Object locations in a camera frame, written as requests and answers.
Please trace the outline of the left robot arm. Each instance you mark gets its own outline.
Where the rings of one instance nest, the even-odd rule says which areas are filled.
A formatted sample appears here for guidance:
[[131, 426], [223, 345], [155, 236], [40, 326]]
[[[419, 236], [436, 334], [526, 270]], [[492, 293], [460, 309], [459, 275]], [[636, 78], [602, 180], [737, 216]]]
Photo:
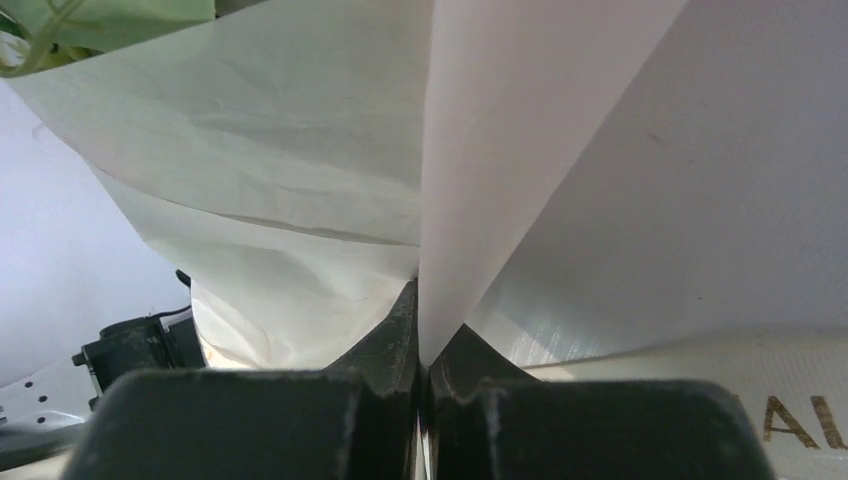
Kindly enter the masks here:
[[96, 403], [125, 374], [205, 366], [189, 305], [104, 327], [70, 359], [1, 388], [1, 470], [69, 448]]

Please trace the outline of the cream printed ribbon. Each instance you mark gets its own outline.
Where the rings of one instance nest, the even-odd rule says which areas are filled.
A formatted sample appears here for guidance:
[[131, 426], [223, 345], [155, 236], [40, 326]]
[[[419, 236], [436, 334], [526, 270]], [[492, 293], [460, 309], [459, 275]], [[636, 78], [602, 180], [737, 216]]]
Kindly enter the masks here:
[[703, 380], [743, 406], [780, 479], [847, 476], [847, 332], [753, 331], [527, 367], [548, 381]]

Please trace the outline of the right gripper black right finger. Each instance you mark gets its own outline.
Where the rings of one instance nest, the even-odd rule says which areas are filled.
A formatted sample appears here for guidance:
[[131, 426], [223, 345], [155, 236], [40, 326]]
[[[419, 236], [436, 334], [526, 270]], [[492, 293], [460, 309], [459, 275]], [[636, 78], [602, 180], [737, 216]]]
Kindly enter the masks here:
[[770, 479], [741, 404], [690, 380], [544, 381], [462, 327], [429, 369], [437, 479]]

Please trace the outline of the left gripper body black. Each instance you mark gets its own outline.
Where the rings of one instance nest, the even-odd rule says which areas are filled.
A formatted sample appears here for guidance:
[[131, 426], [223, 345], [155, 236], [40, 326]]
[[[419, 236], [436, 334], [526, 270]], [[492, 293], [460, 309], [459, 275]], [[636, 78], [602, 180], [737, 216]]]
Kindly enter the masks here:
[[76, 367], [86, 367], [91, 377], [95, 396], [88, 401], [90, 408], [129, 372], [207, 366], [189, 305], [111, 324], [71, 360]]

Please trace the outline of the translucent white wrapping paper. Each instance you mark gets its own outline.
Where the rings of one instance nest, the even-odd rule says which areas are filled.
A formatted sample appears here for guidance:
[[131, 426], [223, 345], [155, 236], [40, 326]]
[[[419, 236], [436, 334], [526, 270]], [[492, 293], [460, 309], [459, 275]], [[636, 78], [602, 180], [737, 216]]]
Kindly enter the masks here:
[[246, 365], [411, 279], [426, 361], [847, 325], [843, 1], [267, 1], [10, 85]]

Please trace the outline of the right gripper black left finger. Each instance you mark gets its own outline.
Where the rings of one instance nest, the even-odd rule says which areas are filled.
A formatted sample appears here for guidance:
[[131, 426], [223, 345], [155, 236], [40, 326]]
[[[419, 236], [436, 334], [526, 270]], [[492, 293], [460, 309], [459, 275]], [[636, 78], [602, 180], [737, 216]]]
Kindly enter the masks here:
[[411, 479], [416, 281], [320, 370], [141, 370], [96, 407], [66, 479]]

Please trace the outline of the pink fake rose stem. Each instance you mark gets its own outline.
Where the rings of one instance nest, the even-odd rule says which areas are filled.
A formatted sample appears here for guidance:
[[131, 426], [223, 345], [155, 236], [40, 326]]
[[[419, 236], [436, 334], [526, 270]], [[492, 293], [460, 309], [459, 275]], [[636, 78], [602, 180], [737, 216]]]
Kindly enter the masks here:
[[27, 76], [210, 22], [214, 1], [3, 1], [1, 76]]

